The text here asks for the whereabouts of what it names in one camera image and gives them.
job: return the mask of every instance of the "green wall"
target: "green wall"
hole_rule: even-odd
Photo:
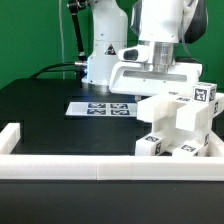
[[[118,0],[129,18],[135,0]],[[63,25],[65,33],[65,60],[77,59],[77,48],[70,13],[63,0]],[[206,35],[189,46],[191,54],[202,61],[206,71],[203,81],[212,81],[224,88],[223,0],[207,0],[209,26]],[[92,51],[91,10],[79,13],[85,50]],[[39,69],[59,63],[61,43],[58,19],[58,0],[1,0],[0,4],[0,88],[9,82],[29,77]],[[129,30],[128,45],[136,44]]]

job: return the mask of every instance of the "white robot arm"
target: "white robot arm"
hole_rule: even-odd
[[[127,46],[127,15],[118,7],[116,0],[70,0],[68,6],[74,16],[74,13],[86,8],[87,5],[91,7],[93,13],[93,52],[88,57],[87,63],[85,59],[83,61],[84,50],[81,41],[78,41],[79,54],[82,55],[79,57],[81,61],[76,65],[87,65],[87,75],[82,79],[83,87],[109,92],[111,71],[119,61],[117,53]],[[78,33],[80,37],[77,39],[81,39],[76,21],[74,25],[76,35]]]
[[[198,17],[203,24],[199,34],[199,27],[192,30]],[[181,40],[185,44],[187,37],[187,42],[194,42],[204,34],[204,0],[141,0],[133,9],[132,24],[139,43],[119,52],[121,62],[113,68],[111,92],[152,96],[180,92],[198,82],[202,65],[176,62],[174,53]]]

